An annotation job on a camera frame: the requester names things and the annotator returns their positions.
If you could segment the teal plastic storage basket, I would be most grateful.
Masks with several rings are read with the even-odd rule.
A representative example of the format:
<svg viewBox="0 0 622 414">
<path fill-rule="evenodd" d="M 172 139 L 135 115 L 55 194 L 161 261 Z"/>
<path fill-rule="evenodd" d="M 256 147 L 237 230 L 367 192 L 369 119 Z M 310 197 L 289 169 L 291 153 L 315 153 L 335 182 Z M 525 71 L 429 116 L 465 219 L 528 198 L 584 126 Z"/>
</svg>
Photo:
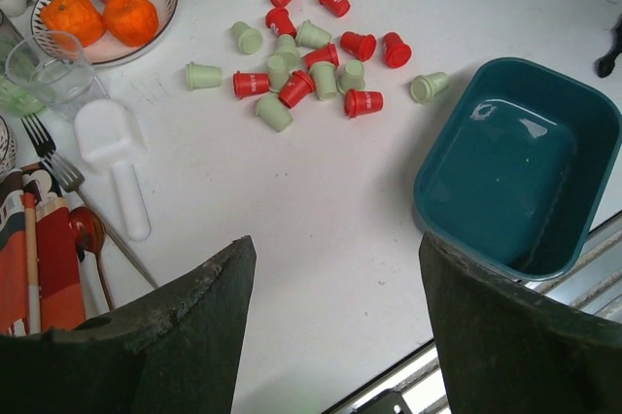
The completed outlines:
<svg viewBox="0 0 622 414">
<path fill-rule="evenodd" d="M 621 147 L 600 91 L 518 57 L 483 64 L 418 171 L 425 227 L 526 281 L 576 263 Z"/>
</svg>

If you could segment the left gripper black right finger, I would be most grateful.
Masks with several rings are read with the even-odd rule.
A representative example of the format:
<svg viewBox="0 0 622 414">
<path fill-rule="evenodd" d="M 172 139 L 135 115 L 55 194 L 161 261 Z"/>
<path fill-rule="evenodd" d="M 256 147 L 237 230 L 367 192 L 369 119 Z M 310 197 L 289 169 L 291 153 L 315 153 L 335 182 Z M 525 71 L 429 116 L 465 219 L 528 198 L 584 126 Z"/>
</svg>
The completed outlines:
<svg viewBox="0 0 622 414">
<path fill-rule="evenodd" d="M 521 286 L 430 232 L 419 262 L 452 412 L 620 412 L 620 324 Z"/>
</svg>

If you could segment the red coffee capsule bottom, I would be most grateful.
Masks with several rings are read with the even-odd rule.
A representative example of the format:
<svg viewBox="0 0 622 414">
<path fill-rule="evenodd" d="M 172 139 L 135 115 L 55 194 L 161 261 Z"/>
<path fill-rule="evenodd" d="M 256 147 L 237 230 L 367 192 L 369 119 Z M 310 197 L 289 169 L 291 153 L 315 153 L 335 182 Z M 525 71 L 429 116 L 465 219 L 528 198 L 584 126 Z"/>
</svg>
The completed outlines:
<svg viewBox="0 0 622 414">
<path fill-rule="evenodd" d="M 349 118 L 377 113 L 383 108 L 384 97 L 379 91 L 350 89 L 345 94 L 344 112 Z"/>
</svg>

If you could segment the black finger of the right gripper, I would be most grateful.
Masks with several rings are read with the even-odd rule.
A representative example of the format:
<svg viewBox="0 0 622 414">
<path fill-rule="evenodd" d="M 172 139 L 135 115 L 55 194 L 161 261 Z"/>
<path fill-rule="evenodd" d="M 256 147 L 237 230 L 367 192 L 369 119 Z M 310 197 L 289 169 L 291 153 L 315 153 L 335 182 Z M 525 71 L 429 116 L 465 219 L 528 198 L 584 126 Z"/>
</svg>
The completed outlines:
<svg viewBox="0 0 622 414">
<path fill-rule="evenodd" d="M 612 29 L 612 45 L 610 50 L 595 62 L 595 73 L 599 78 L 608 77 L 615 68 L 617 57 L 621 54 L 621 28 L 620 17 Z"/>
</svg>

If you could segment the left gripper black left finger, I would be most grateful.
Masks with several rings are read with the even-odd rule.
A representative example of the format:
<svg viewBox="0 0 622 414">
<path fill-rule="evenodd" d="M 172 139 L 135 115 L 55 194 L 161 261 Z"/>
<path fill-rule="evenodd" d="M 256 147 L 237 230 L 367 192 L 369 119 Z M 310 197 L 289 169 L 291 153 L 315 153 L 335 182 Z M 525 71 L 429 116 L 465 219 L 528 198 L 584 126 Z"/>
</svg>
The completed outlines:
<svg viewBox="0 0 622 414">
<path fill-rule="evenodd" d="M 244 236 L 72 330 L 2 337 L 2 412 L 230 412 L 256 260 Z"/>
</svg>

